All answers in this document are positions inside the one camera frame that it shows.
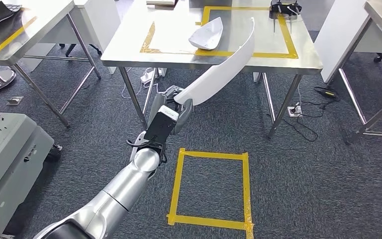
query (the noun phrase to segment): white curved plate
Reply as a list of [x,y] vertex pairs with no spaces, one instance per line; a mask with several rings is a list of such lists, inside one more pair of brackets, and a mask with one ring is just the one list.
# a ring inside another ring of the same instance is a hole
[[188,41],[200,49],[213,50],[219,44],[222,32],[222,19],[218,17],[197,29]]
[[234,78],[248,63],[254,53],[254,18],[251,18],[251,34],[247,41],[222,64],[210,67],[198,79],[192,82],[174,99],[183,105],[192,99],[193,105],[199,105],[210,99]]

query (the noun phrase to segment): floor outlet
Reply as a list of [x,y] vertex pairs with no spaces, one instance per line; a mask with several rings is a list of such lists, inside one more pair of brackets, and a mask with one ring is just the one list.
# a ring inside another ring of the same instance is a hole
[[295,108],[295,106],[288,106],[287,107],[287,112],[289,113],[289,116],[290,117],[299,117],[301,114],[302,114],[302,109],[301,109],[301,106],[297,106]]

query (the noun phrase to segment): yellow tape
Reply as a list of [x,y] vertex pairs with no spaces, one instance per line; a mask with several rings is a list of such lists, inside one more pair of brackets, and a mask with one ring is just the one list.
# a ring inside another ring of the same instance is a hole
[[218,159],[236,159],[244,160],[245,154],[230,154],[230,153],[212,153],[199,151],[185,151],[184,155],[200,158],[218,158]]
[[175,217],[175,222],[200,225],[200,226],[238,229],[238,230],[245,230],[245,227],[246,227],[244,222],[213,219],[213,218],[190,217],[190,216],[181,216],[181,215],[177,215]]
[[292,37],[290,36],[289,29],[287,28],[285,18],[282,15],[278,15],[278,22],[279,22],[279,26],[281,26],[286,48],[289,53],[288,58],[298,59],[298,53],[296,52],[295,46],[293,45]]
[[24,30],[30,26],[35,20],[37,19],[37,17],[33,17],[32,19],[30,19],[30,21],[28,21],[24,26],[22,26],[20,29],[18,29],[16,32],[14,32],[14,34],[12,34],[10,37],[8,37],[5,41],[3,41],[1,44],[0,44],[0,51],[6,47],[10,42],[12,42],[15,38],[17,38],[22,32],[24,32]]
[[[204,25],[209,22],[210,11],[211,10],[261,10],[261,11],[269,11],[269,7],[245,7],[245,6],[205,6],[203,10],[203,14],[201,17],[201,22],[195,22],[196,25]],[[296,52],[295,46],[292,42],[292,37],[287,28],[286,20],[282,15],[278,15],[278,22],[281,28],[284,41],[287,47],[288,53],[263,53],[263,52],[255,52],[253,57],[260,58],[287,58],[287,59],[298,59],[298,54]],[[141,53],[168,53],[168,54],[194,54],[196,56],[231,56],[234,52],[232,51],[216,51],[216,50],[203,50],[198,49],[194,53],[192,52],[162,52],[159,49],[150,48],[150,43],[153,39],[154,32],[156,28],[154,23],[150,26],[149,32],[147,34],[146,39],[143,42],[140,52]]]
[[[243,177],[243,200],[244,200],[244,222],[201,218],[177,215],[179,191],[181,186],[182,170],[184,167],[184,156],[203,157],[203,158],[217,158],[217,159],[236,159],[242,161],[242,177]],[[168,224],[174,225],[175,223],[193,224],[209,227],[229,228],[245,230],[247,239],[254,239],[253,227],[251,217],[251,198],[250,198],[250,167],[248,161],[248,153],[243,154],[228,154],[228,153],[212,153],[212,152],[199,152],[199,151],[185,151],[185,148],[180,148],[178,154],[177,169],[175,173],[174,188],[172,192],[171,208],[169,210]]]
[[242,181],[244,186],[244,219],[246,222],[245,231],[247,232],[247,239],[253,239],[253,224],[251,216],[251,196],[250,196],[250,166],[248,161],[248,153],[243,154],[245,158],[242,160]]
[[174,189],[172,192],[171,208],[168,214],[168,224],[172,226],[175,224],[175,216],[177,214],[179,188],[181,186],[182,168],[184,166],[184,152],[185,148],[179,149],[177,171],[175,173]]

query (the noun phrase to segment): yellow tape on floor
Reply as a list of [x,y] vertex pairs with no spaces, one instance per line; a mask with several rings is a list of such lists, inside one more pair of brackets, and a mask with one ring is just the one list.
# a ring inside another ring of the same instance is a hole
[[[242,161],[242,178],[243,178],[243,199],[244,199],[244,222],[201,218],[177,215],[179,191],[181,186],[182,169],[184,167],[184,157],[201,157],[201,158],[216,158],[216,159],[233,159]],[[228,228],[245,230],[247,239],[253,239],[253,227],[251,217],[251,198],[250,198],[250,168],[248,162],[248,153],[243,154],[229,154],[229,153],[213,153],[213,152],[199,152],[199,151],[186,151],[181,148],[178,154],[177,170],[175,173],[175,182],[172,192],[171,208],[169,211],[168,224],[174,225],[175,223],[193,224],[200,226]]]

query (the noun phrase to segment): silver robot arm segment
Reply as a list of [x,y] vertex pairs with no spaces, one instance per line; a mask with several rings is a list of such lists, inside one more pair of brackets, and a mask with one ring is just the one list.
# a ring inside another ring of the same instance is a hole
[[[144,139],[145,133],[138,135],[135,144],[148,142]],[[159,164],[157,151],[149,147],[134,147],[130,163],[89,203],[51,224],[34,239],[110,238],[146,189]]]

